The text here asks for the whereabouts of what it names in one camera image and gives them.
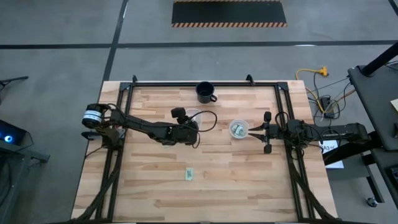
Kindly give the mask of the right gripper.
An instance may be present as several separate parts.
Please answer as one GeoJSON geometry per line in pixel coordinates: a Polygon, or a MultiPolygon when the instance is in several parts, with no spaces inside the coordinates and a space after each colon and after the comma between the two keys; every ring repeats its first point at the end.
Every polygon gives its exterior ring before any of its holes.
{"type": "Polygon", "coordinates": [[[287,115],[286,112],[277,113],[274,117],[276,124],[271,124],[272,113],[270,111],[266,111],[264,113],[264,123],[261,124],[260,126],[249,129],[250,131],[264,130],[264,135],[249,133],[250,136],[255,137],[259,140],[263,140],[263,142],[265,143],[264,154],[270,154],[272,152],[271,139],[283,139],[284,130],[283,130],[282,126],[278,123],[277,118],[280,115],[282,115],[282,117],[284,118],[285,114],[287,115]]]}

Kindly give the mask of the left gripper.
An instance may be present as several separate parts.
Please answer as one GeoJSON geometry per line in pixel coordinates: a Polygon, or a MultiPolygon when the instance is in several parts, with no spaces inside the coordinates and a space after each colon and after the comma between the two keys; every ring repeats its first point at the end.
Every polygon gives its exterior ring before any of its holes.
{"type": "Polygon", "coordinates": [[[191,116],[187,116],[184,108],[174,108],[171,115],[177,124],[170,127],[168,140],[173,144],[180,143],[193,146],[198,139],[198,124],[191,116]]]}

